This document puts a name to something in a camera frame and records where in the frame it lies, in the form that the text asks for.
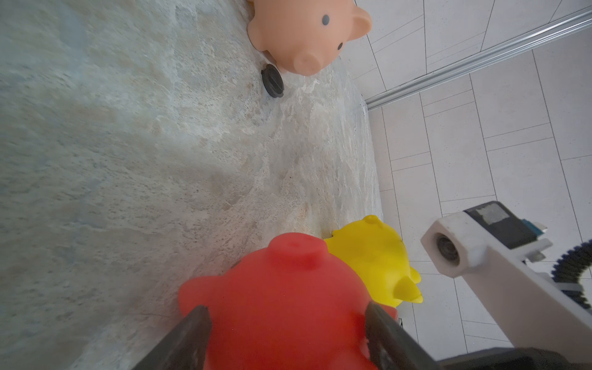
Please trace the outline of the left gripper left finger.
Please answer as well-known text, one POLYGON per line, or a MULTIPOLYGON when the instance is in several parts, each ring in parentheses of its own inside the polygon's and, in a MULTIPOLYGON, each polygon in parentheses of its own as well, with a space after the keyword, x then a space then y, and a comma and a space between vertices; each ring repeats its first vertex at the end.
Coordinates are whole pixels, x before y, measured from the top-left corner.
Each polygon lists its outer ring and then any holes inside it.
POLYGON ((212 321, 208 308, 194 308, 133 370, 202 370, 212 321))

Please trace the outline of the red piggy bank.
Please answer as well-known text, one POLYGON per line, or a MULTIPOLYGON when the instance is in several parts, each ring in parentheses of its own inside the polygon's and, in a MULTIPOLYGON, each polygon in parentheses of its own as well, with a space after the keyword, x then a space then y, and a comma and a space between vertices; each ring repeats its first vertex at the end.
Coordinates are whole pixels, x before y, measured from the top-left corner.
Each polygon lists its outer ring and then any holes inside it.
POLYGON ((219 276, 184 282, 183 315, 207 308, 210 369, 373 369, 365 333, 372 297, 324 240, 287 233, 219 276))

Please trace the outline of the pink piggy bank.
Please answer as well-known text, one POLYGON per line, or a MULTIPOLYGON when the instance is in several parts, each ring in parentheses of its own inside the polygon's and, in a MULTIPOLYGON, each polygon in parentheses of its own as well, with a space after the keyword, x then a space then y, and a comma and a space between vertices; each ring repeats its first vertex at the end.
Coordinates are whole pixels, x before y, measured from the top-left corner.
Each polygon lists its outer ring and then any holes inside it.
POLYGON ((345 43, 372 29, 372 17, 348 0, 254 0, 248 23, 252 46, 267 52, 280 72, 313 76, 345 43))

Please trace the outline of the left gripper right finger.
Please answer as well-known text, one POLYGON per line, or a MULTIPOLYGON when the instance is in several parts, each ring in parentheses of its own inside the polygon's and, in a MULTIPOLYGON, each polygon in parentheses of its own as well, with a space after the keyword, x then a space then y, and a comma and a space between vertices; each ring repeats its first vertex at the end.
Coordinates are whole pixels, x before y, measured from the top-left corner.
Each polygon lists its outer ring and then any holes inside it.
POLYGON ((441 369, 442 367, 380 305, 365 310, 365 334, 377 369, 441 369))

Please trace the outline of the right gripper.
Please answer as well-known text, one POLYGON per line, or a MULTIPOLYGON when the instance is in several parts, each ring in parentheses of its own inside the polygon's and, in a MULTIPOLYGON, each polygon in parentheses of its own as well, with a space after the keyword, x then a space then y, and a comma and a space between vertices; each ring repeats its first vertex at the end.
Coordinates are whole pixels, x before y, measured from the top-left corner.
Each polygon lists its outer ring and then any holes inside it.
POLYGON ((567 370, 591 369, 590 362, 570 362, 554 351, 537 348, 490 348, 438 362, 443 369, 567 370))

